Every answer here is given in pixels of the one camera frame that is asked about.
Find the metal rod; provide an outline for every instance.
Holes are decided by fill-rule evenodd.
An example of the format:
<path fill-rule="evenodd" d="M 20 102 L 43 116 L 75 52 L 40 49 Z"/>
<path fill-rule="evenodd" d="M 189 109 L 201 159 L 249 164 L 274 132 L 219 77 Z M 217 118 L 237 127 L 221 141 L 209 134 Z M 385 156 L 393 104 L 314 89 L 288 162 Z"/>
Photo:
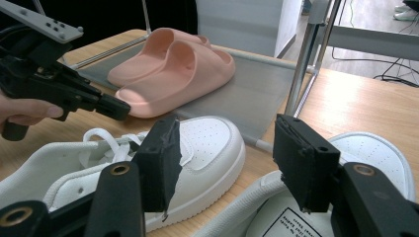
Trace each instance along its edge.
<path fill-rule="evenodd" d="M 301 90 L 302 80 L 304 79 L 305 70 L 314 45 L 315 37 L 318 31 L 318 24 L 307 24 L 304 39 L 302 41 L 302 49 L 299 53 L 298 62 L 296 64 L 295 74 L 293 75 L 293 83 L 291 85 L 289 98 L 286 105 L 285 115 L 292 116 Z"/>
<path fill-rule="evenodd" d="M 310 90 L 312 86 L 314 85 L 314 81 L 317 78 L 318 72 L 315 72 L 311 75 L 310 81 L 308 82 L 307 86 L 305 87 L 304 94 L 302 94 L 301 100 L 299 100 L 298 106 L 295 109 L 295 112 L 293 114 L 294 118 L 297 118 L 299 116 L 299 113 L 301 112 L 302 106 L 304 105 L 305 101 L 307 100 L 308 94 L 310 93 Z"/>
<path fill-rule="evenodd" d="M 144 19 L 145 19 L 145 30 L 147 31 L 147 34 L 151 34 L 151 26 L 150 21 L 148 19 L 148 11 L 147 11 L 147 5 L 145 4 L 145 0 L 142 0 L 142 10 L 144 11 Z"/>
<path fill-rule="evenodd" d="M 39 0 L 34 0 L 34 5 L 35 5 L 35 8 L 37 8 L 38 13 L 45 16 L 45 11 L 43 10 L 41 2 Z"/>
<path fill-rule="evenodd" d="M 330 13 L 329 22 L 327 23 L 326 32 L 324 33 L 323 43 L 321 44 L 321 48 L 320 48 L 320 50 L 318 52 L 318 56 L 317 56 L 317 61 L 314 65 L 316 70 L 320 70 L 321 63 L 323 62 L 324 53 L 326 52 L 326 48 L 327 48 L 327 45 L 329 43 L 330 35 L 332 34 L 333 25 L 335 23 L 336 16 L 338 15 L 340 4 L 341 4 L 341 0 L 335 0 L 332 12 Z"/>
<path fill-rule="evenodd" d="M 131 47 L 131 46 L 133 46 L 133 45 L 135 45 L 137 43 L 143 42 L 147 38 L 148 38 L 148 35 L 147 36 L 144 36 L 144 37 L 141 37 L 141 38 L 138 38 L 138 39 L 134 39 L 134 40 L 129 41 L 129 42 L 125 43 L 125 44 L 122 44 L 120 46 L 114 47 L 114 48 L 112 48 L 112 49 L 110 49 L 108 51 L 105 51 L 105 52 L 99 53 L 99 54 L 97 54 L 95 56 L 92 56 L 90 58 L 87 58 L 86 60 L 83 60 L 81 62 L 77 62 L 77 63 L 75 63 L 75 64 L 73 64 L 73 65 L 71 65 L 69 67 L 72 68 L 72 69 L 78 69 L 78 68 L 84 67 L 84 66 L 86 66 L 86 65 L 88 65 L 88 64 L 90 64 L 92 62 L 98 61 L 98 60 L 100 60 L 102 58 L 105 58 L 105 57 L 107 57 L 109 55 L 112 55 L 112 54 L 114 54 L 116 52 L 119 52 L 119 51 L 121 51 L 123 49 L 126 49 L 128 47 Z"/>

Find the wall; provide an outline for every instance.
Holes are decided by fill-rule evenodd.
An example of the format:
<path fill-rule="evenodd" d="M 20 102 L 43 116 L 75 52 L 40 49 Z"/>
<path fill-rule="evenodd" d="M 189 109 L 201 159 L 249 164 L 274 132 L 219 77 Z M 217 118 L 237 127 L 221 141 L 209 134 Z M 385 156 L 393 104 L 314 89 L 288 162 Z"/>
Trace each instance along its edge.
<path fill-rule="evenodd" d="M 197 0 L 198 33 L 211 43 L 277 56 L 296 33 L 301 0 Z"/>

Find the white sneaker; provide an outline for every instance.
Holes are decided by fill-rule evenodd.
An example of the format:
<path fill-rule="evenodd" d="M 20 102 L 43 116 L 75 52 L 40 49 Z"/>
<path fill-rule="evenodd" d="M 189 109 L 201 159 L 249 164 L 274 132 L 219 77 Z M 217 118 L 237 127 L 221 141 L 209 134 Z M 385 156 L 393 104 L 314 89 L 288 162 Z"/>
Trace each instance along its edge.
<path fill-rule="evenodd" d="M 398 21 L 417 21 L 419 19 L 419 13 L 413 9 L 407 10 L 402 13 L 394 14 L 394 19 Z"/>
<path fill-rule="evenodd" d="M 93 135 L 104 140 L 90 141 Z M 96 190 L 100 172 L 108 165 L 132 159 L 146 132 L 114 139 L 103 129 L 89 130 L 82 142 L 51 143 L 35 152 L 14 174 L 0 182 L 0 208 L 36 199 L 49 211 Z M 244 164 L 245 145 L 237 127 L 217 117 L 180 123 L 182 171 L 168 209 L 145 213 L 146 231 L 190 218 L 219 199 L 237 179 Z"/>
<path fill-rule="evenodd" d="M 373 165 L 392 181 L 401 194 L 415 200 L 410 166 L 390 142 L 367 132 L 348 132 L 332 137 L 341 151 L 340 164 L 361 162 Z M 307 236 L 334 236 L 331 211 L 302 213 L 281 181 L 281 171 L 272 172 L 249 186 L 195 237 L 295 236 L 298 229 Z"/>
<path fill-rule="evenodd" d="M 402 13 L 402 12 L 409 11 L 409 10 L 410 10 L 410 8 L 407 5 L 401 5 L 401 6 L 395 6 L 394 7 L 394 12 L 397 12 L 397 13 Z"/>

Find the wooden table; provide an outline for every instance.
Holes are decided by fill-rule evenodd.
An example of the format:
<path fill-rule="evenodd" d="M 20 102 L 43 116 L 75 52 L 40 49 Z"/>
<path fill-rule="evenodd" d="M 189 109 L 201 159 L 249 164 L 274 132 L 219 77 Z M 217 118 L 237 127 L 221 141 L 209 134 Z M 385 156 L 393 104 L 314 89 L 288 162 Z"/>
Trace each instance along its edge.
<path fill-rule="evenodd" d="M 73 50 L 66 55 L 71 63 L 86 59 L 98 52 L 143 36 L 134 30 Z M 113 94 L 112 90 L 102 88 Z M 285 105 L 280 107 L 283 113 Z M 397 146 L 409 161 L 419 196 L 419 96 L 418 90 L 369 78 L 323 69 L 302 108 L 299 118 L 323 137 L 330 138 L 346 131 L 369 131 L 384 137 Z M 96 113 L 79 110 L 65 122 L 44 119 L 32 126 L 22 141 L 0 140 L 0 180 L 16 171 L 35 151 L 51 142 L 80 141 L 90 128 L 102 127 L 114 137 L 149 130 L 160 118 L 128 118 L 115 121 Z M 272 124 L 264 140 L 274 139 Z M 215 217 L 259 177 L 277 170 L 272 155 L 252 146 L 246 147 L 244 168 L 232 186 L 210 208 L 186 221 L 152 231 L 147 236 L 190 236 Z"/>

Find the white shoelace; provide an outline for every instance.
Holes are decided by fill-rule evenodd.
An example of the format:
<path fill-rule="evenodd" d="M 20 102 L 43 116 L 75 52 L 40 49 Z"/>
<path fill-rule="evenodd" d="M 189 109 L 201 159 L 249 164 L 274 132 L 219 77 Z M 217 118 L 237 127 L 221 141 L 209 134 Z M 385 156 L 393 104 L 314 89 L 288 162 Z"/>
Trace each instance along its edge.
<path fill-rule="evenodd" d="M 138 135 L 135 134 L 125 134 L 122 138 L 127 138 L 124 142 L 118 144 L 117 140 L 106 130 L 102 128 L 93 128 L 88 130 L 83 136 L 83 142 L 90 141 L 93 136 L 99 136 L 103 140 L 107 141 L 111 150 L 105 152 L 104 157 L 96 164 L 99 165 L 104 163 L 116 163 L 121 161 L 130 161 L 135 155 L 135 152 L 130 149 L 130 142 L 135 142 L 138 146 L 141 145 L 146 134 L 148 132 L 141 132 Z M 92 167 L 92 164 L 89 164 L 90 154 L 82 153 L 79 156 L 79 160 L 83 168 Z"/>

